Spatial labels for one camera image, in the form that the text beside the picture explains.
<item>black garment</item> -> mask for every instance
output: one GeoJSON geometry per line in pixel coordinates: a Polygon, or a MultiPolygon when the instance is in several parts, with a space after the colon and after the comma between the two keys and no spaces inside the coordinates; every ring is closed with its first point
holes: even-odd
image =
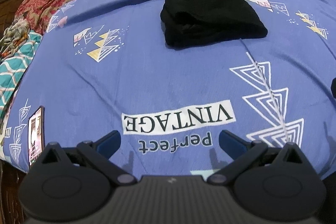
{"type": "Polygon", "coordinates": [[[165,0],[160,16],[172,47],[263,38],[268,33],[245,0],[165,0]]]}

